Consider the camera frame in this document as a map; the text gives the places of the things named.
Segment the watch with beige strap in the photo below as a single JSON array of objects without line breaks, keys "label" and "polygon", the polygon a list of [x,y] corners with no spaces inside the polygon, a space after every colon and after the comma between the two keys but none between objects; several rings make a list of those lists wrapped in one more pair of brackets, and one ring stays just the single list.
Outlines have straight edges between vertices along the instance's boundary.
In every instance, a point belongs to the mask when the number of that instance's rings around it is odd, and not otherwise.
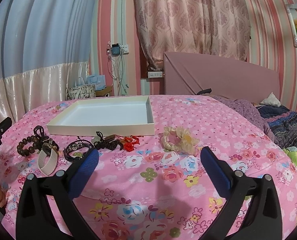
[{"label": "watch with beige strap", "polygon": [[55,170],[58,161],[58,151],[56,146],[47,142],[42,144],[42,149],[38,154],[38,168],[40,171],[49,176]]}]

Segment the cream fabric scrunchie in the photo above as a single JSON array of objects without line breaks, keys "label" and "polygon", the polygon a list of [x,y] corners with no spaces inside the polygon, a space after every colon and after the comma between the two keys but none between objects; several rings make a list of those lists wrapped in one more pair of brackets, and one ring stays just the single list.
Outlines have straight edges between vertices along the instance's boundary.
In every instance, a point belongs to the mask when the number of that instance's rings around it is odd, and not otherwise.
[{"label": "cream fabric scrunchie", "polygon": [[189,155],[196,154],[196,146],[200,142],[199,139],[193,137],[188,128],[180,127],[164,127],[161,137],[161,144],[167,151],[183,152]]}]

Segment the red knot wooden pendant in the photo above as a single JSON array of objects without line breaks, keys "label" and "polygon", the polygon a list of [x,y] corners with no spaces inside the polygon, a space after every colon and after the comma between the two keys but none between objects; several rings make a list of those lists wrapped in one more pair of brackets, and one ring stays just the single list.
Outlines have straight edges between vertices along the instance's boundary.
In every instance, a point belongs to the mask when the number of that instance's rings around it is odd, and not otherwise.
[{"label": "red knot wooden pendant", "polygon": [[130,135],[129,137],[119,137],[122,149],[127,152],[134,151],[135,145],[140,145],[140,136]]}]

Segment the cream satin curtain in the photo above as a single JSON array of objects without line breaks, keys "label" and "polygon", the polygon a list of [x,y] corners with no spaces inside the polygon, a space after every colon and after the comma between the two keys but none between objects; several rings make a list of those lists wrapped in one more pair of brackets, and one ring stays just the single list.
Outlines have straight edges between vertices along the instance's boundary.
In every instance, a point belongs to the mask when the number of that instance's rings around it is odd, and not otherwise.
[{"label": "cream satin curtain", "polygon": [[63,63],[0,78],[0,122],[20,120],[27,112],[48,102],[66,100],[79,77],[88,75],[88,62]]}]

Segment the pink floral bedspread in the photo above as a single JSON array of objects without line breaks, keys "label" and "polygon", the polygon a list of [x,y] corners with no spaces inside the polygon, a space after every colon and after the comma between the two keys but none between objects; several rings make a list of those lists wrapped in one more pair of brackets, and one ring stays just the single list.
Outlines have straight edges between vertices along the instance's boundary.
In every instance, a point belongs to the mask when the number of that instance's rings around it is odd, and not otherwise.
[{"label": "pink floral bedspread", "polygon": [[180,127],[233,170],[269,174],[281,206],[283,237],[297,226],[297,167],[265,132],[208,96],[150,97],[155,133],[134,147],[101,150],[99,164],[74,200],[101,239],[198,239],[224,207],[198,154],[167,151],[166,127]]}]

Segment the black white patterned bag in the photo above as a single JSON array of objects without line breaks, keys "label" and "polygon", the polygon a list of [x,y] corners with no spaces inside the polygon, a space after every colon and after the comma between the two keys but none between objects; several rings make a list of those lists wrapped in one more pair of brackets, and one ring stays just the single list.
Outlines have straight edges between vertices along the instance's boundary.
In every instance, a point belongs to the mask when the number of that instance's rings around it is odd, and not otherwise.
[{"label": "black white patterned bag", "polygon": [[96,97],[95,85],[81,85],[67,90],[66,100],[90,99]]}]

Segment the dark knitted blanket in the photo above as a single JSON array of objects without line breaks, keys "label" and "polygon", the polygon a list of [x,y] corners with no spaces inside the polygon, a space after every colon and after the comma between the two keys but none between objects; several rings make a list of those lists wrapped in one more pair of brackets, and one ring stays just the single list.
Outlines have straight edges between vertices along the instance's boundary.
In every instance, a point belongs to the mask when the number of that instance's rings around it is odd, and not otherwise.
[{"label": "dark knitted blanket", "polygon": [[257,106],[274,135],[274,143],[280,148],[297,148],[297,112],[285,106]]}]

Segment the white shallow tray box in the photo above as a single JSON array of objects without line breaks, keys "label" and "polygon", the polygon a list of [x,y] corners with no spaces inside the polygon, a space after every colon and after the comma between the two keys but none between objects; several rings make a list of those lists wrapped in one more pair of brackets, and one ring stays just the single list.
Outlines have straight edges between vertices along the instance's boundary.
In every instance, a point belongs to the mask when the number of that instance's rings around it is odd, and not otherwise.
[{"label": "white shallow tray box", "polygon": [[77,100],[47,125],[52,135],[93,137],[155,133],[153,111],[148,96],[102,97]]}]

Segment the purple dotted blanket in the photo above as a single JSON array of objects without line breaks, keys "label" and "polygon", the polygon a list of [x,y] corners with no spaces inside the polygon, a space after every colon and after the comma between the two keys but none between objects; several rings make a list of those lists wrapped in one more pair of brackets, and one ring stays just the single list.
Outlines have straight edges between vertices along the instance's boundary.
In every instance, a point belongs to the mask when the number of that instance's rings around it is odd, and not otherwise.
[{"label": "purple dotted blanket", "polygon": [[274,134],[271,131],[267,121],[260,115],[259,111],[251,102],[245,99],[232,100],[216,95],[211,95],[211,97],[238,112],[250,123],[262,130],[272,141],[274,141]]}]

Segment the cardboard box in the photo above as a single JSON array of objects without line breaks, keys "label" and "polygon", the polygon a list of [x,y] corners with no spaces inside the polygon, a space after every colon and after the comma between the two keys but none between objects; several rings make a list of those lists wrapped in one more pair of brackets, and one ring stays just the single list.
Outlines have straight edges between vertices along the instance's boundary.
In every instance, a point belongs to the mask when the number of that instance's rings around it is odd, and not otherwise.
[{"label": "cardboard box", "polygon": [[97,90],[95,93],[96,97],[109,97],[112,95],[112,86],[107,86],[102,90]]}]

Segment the light blue gift bag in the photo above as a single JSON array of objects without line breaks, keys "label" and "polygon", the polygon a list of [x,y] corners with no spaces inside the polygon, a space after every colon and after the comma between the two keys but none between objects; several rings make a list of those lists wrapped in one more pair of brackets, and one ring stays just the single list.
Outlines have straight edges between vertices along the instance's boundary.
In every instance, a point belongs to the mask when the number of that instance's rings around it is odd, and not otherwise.
[{"label": "light blue gift bag", "polygon": [[103,90],[106,88],[106,78],[104,75],[89,75],[85,79],[78,77],[75,86],[95,85],[95,90]]}]

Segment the white pillow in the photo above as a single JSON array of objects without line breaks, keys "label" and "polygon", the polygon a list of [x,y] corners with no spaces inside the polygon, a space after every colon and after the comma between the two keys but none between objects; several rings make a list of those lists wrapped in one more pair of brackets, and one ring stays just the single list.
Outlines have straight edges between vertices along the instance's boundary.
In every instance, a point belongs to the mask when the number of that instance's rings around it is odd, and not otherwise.
[{"label": "white pillow", "polygon": [[281,102],[275,96],[275,94],[273,92],[271,92],[270,95],[267,98],[262,100],[260,104],[261,105],[266,105],[266,106],[274,106],[274,107],[280,107],[281,106]]}]

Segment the blue sheer curtain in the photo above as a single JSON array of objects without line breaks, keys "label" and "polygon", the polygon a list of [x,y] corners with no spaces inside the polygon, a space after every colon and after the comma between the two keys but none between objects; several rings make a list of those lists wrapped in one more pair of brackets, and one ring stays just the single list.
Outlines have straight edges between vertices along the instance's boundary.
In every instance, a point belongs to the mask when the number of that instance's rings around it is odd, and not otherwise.
[{"label": "blue sheer curtain", "polygon": [[2,0],[0,79],[87,61],[96,0]]}]

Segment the white power strip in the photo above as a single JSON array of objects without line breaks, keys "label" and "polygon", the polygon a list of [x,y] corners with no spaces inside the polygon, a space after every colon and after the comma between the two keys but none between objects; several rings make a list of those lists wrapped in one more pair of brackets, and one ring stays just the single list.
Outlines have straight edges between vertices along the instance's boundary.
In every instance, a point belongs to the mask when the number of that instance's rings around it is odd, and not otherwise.
[{"label": "white power strip", "polygon": [[163,78],[164,77],[164,73],[161,72],[161,71],[151,71],[151,72],[147,72],[147,74],[148,74],[149,79]]}]

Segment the pink patterned curtain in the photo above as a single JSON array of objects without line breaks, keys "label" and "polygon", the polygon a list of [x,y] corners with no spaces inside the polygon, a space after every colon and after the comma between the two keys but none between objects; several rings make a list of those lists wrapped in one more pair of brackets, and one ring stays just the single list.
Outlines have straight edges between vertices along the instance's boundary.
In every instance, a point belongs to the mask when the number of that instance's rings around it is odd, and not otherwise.
[{"label": "pink patterned curtain", "polygon": [[251,26],[245,0],[134,0],[148,65],[163,69],[164,53],[247,59]]}]

